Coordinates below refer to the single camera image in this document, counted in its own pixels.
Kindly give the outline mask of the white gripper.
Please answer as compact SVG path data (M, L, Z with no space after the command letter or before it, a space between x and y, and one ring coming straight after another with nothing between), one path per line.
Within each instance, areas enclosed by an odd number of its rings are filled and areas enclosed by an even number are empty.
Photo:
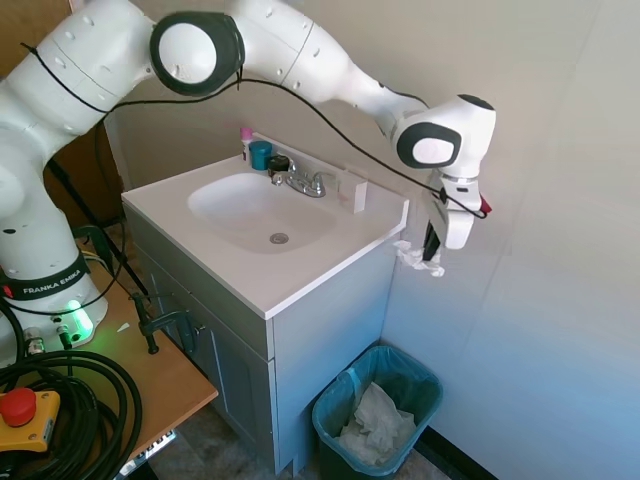
M427 186L426 210L429 223L423 243L422 260L431 262L440 247L462 249L474 220L481 214L481 195L476 179L462 179L432 173Z

